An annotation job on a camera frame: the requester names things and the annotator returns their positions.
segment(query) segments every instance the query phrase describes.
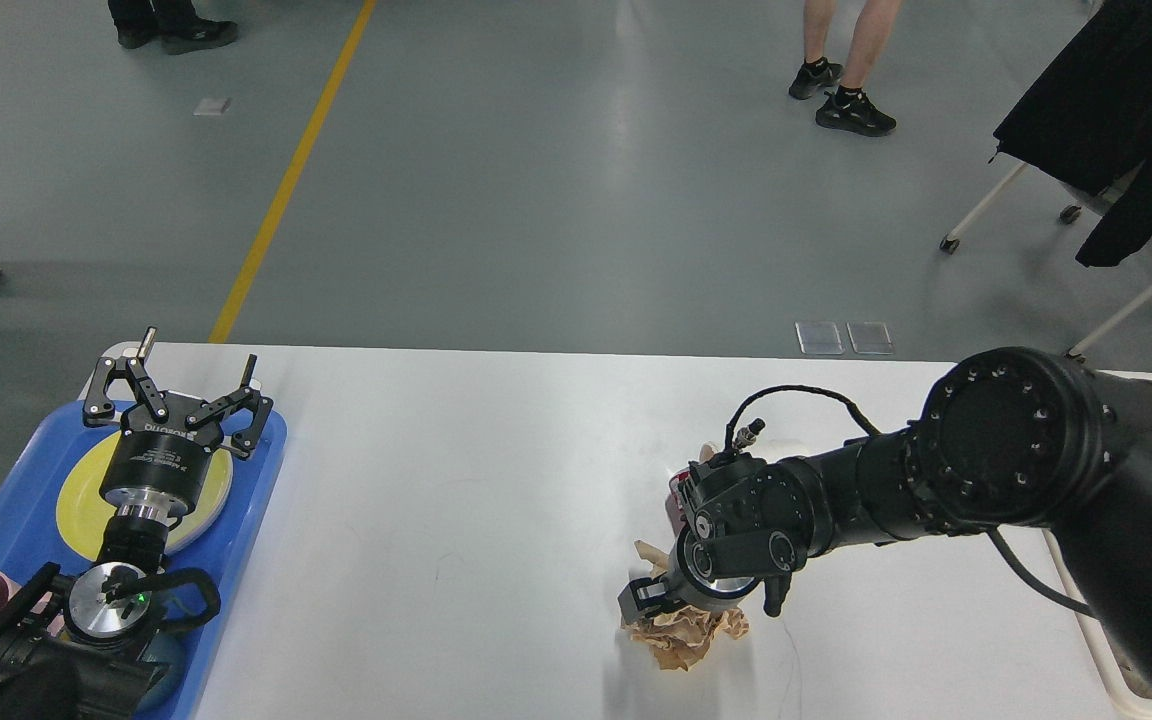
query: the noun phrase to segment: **robotic arm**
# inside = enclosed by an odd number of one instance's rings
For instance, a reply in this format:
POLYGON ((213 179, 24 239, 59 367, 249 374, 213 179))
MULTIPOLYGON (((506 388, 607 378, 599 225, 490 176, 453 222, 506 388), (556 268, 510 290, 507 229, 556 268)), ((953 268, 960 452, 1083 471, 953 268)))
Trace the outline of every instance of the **robotic arm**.
POLYGON ((793 574, 847 544, 1040 526, 1152 684, 1152 382, 1001 348, 956 365, 895 433, 767 462, 741 448, 760 425, 729 427, 673 480, 684 526, 669 570, 621 593, 627 623, 728 609, 759 582, 775 616, 793 574))
POLYGON ((168 569, 168 532, 195 511, 219 448, 238 460, 251 456, 274 404, 252 379, 255 355, 238 388, 219 400, 159 391, 145 370, 154 338, 150 328, 141 347, 97 361, 82 415, 88 427, 119 427, 100 487, 114 516, 90 569, 69 577, 47 562, 0 611, 0 717, 126 720, 152 689, 183 673, 164 661, 157 643, 169 646, 174 641, 164 638, 200 628, 220 612, 206 571, 168 569), (115 381, 128 382, 136 397, 122 414, 108 396, 115 381), (250 411, 251 424, 227 445, 221 420, 241 410, 250 411), (168 617, 164 591, 185 585, 198 589, 205 609, 168 617), (47 626, 58 615, 65 629, 51 637, 47 626), (38 692, 52 700, 50 715, 38 715, 41 702, 31 696, 38 692))

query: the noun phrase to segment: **gray floor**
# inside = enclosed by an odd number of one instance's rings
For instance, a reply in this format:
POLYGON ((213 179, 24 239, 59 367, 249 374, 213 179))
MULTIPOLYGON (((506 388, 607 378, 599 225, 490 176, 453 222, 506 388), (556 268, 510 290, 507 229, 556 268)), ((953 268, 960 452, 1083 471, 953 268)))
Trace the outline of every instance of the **gray floor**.
MULTIPOLYGON (((99 3, 0 1, 0 482, 103 348, 206 340, 359 7, 200 3, 244 37, 166 58, 99 3)), ((786 99, 799 3, 380 0, 230 341, 799 357, 796 320, 873 320, 895 359, 1062 351, 1152 247, 1083 268, 1091 219, 1056 223, 1041 173, 937 242, 1085 12, 909 3, 869 82, 901 127, 870 141, 786 99)), ((1089 359, 1152 370, 1152 302, 1089 359)))

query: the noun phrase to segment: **black cable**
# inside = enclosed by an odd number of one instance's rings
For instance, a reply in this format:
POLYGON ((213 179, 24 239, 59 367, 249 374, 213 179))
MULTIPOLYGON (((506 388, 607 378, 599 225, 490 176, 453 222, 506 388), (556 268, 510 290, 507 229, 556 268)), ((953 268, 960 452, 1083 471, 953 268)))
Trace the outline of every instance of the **black cable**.
POLYGON ((847 407, 847 414, 851 415, 851 419, 856 420, 856 424, 861 425, 861 429, 865 430, 865 432, 872 435, 881 434, 878 432, 878 429, 874 427, 874 424, 870 423, 869 418, 865 418, 865 415, 861 412, 861 408, 857 407, 850 397, 842 395, 841 392, 834 392, 832 389, 813 386, 776 386, 760 389, 753 395, 745 397, 745 402, 741 402, 740 407, 736 409, 736 414, 732 416, 730 423, 727 423, 727 438, 723 440, 723 450, 733 450, 732 446, 733 439, 735 439, 736 435, 736 424, 740 423, 740 416, 745 411, 746 407, 752 406, 758 397, 772 395, 773 392, 805 392, 809 393, 809 395, 824 395, 825 397, 832 397, 832 400, 836 400, 847 407))
POLYGON ((1021 579, 1025 582, 1030 588, 1034 590, 1038 594, 1046 597, 1047 600, 1055 602, 1062 607, 1068 607, 1068 609, 1078 612, 1082 615, 1087 615, 1087 617, 1096 619, 1096 614, 1092 612, 1091 607, 1074 600, 1074 598, 1061 594, 1053 589, 1047 588, 1043 584, 1041 579, 1033 576, 1032 573, 1025 568, 1025 566, 1020 563, 1020 558, 1016 558, 1016 553, 1011 552, 1011 546, 1002 539, 1002 533, 998 532, 998 528, 990 528, 984 532, 990 537, 990 541, 993 541, 993 546, 998 548, 998 555, 1002 555, 1002 559, 1007 561, 1007 566, 1011 568, 1011 573, 1020 576, 1021 579))

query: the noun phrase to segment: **crumpled paper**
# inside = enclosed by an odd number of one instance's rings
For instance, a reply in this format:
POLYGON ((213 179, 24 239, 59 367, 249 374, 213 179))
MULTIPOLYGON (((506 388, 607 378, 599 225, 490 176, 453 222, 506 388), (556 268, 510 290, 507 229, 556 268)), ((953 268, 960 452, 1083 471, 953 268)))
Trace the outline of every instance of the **crumpled paper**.
MULTIPOLYGON (((653 566, 652 577, 659 577, 669 568, 669 556, 644 541, 635 541, 639 558, 653 566)), ((685 606, 677 612, 662 612, 652 619, 622 624, 630 638, 646 643, 662 670, 690 670, 704 659, 708 644, 719 632, 727 632, 733 639, 749 632, 749 620, 740 607, 730 611, 708 612, 685 606)))

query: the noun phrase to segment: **black shoe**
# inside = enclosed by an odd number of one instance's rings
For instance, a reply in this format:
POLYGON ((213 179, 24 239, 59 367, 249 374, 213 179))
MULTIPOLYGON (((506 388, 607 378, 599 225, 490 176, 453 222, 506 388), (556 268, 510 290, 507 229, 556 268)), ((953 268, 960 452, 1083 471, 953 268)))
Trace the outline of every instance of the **black shoe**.
POLYGON ((828 99, 817 111, 817 124, 823 128, 846 129, 865 137, 882 137, 896 129, 896 120, 884 115, 869 96, 861 92, 847 105, 838 104, 838 96, 827 92, 828 99))
POLYGON ((841 77, 842 65, 832 63, 826 60, 824 68, 816 73, 812 73, 812 69, 803 65, 799 68, 799 74, 790 83, 790 97, 795 97, 797 100, 806 100, 809 97, 817 94, 820 88, 838 85, 838 78, 841 77))
POLYGON ((183 55, 196 50, 222 47, 238 39, 238 26, 228 20, 198 20, 196 24, 179 32, 162 33, 162 50, 168 55, 183 55))
POLYGON ((159 36, 157 26, 121 26, 118 29, 118 44, 126 50, 137 50, 159 36))

